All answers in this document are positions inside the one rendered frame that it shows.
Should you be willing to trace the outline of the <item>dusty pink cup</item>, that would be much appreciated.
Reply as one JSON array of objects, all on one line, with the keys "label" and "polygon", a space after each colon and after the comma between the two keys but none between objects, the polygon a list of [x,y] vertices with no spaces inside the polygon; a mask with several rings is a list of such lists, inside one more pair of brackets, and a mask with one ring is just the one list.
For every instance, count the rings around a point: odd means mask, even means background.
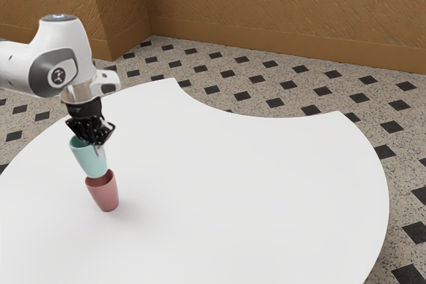
[{"label": "dusty pink cup", "polygon": [[111,212],[118,207],[118,186],[111,169],[98,178],[86,177],[85,185],[92,199],[103,212]]}]

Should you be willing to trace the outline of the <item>mint green cup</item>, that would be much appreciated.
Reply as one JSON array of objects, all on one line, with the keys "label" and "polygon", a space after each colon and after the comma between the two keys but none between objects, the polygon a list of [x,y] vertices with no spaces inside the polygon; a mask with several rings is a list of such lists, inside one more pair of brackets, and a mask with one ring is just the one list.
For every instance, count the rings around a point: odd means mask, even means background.
[{"label": "mint green cup", "polygon": [[98,157],[93,144],[73,136],[69,141],[69,148],[87,177],[98,178],[108,170],[104,147],[103,155]]}]

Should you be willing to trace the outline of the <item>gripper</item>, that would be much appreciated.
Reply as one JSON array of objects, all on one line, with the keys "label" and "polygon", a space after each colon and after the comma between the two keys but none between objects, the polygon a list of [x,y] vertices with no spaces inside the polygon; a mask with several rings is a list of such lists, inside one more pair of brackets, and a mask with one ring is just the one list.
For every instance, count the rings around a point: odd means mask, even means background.
[{"label": "gripper", "polygon": [[98,157],[103,155],[103,145],[113,134],[116,126],[107,122],[102,114],[99,97],[83,104],[66,104],[70,116],[66,125],[75,136],[94,145]]}]

